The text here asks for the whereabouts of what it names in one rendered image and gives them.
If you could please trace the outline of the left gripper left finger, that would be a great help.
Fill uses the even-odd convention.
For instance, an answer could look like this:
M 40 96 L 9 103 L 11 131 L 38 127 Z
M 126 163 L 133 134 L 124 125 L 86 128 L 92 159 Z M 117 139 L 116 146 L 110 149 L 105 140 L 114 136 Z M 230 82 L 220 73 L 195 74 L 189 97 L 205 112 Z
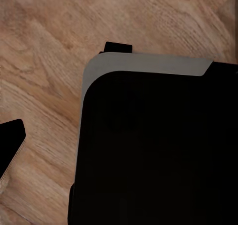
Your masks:
M 21 119 L 0 124 L 0 179 L 25 138 Z

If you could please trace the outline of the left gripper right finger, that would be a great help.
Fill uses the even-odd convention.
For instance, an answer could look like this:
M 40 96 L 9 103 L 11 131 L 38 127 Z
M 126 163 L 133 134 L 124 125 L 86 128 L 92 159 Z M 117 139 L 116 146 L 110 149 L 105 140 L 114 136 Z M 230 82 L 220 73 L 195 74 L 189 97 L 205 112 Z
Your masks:
M 225 121 L 222 136 L 238 158 L 238 121 L 228 118 Z

